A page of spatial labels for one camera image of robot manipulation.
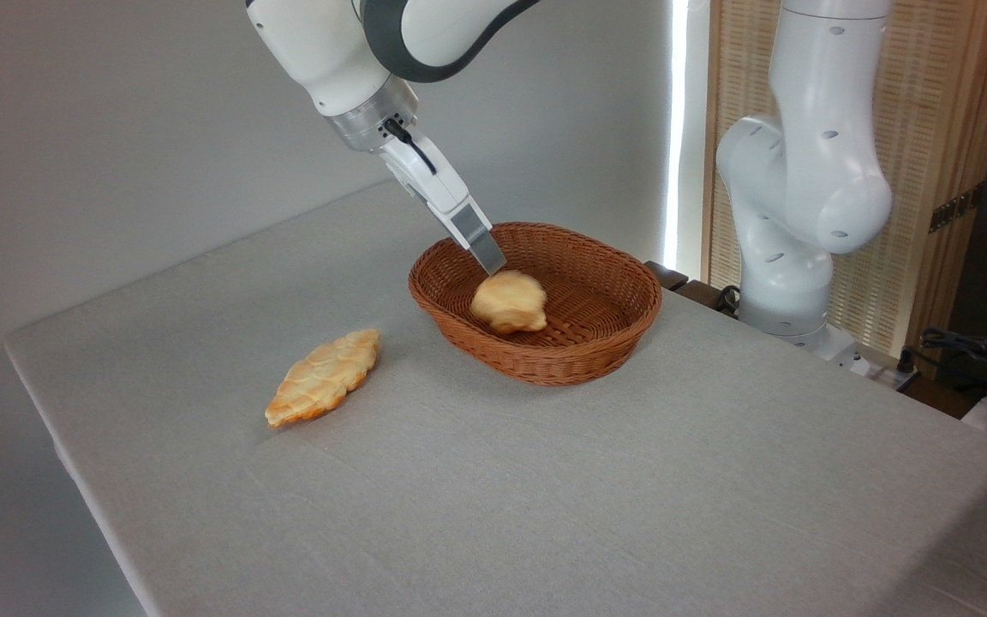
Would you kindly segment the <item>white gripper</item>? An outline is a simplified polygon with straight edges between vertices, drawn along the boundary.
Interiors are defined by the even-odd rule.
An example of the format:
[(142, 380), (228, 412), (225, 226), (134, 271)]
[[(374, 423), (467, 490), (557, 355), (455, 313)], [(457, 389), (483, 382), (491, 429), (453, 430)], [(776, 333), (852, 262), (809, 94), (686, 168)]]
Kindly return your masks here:
[(418, 195), (436, 214), (450, 216), (456, 243), (469, 251), (487, 276), (506, 265), (491, 234), (491, 224), (470, 199), (469, 188), (453, 165), (421, 130), (409, 132), (411, 142), (395, 137), (379, 147), (379, 157), (401, 186)]

